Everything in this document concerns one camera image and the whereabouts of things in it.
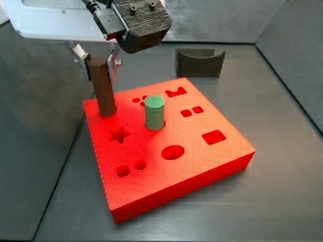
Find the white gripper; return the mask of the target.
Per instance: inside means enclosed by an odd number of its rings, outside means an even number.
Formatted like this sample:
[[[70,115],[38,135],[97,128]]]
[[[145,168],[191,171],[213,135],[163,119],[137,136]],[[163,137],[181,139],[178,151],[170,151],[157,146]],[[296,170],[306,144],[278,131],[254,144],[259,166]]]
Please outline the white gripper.
[[[3,0],[13,27],[25,38],[73,40],[69,48],[91,79],[87,61],[91,55],[75,41],[105,42],[126,33],[126,27],[107,0]],[[111,44],[107,67],[113,82],[118,80],[121,45]]]

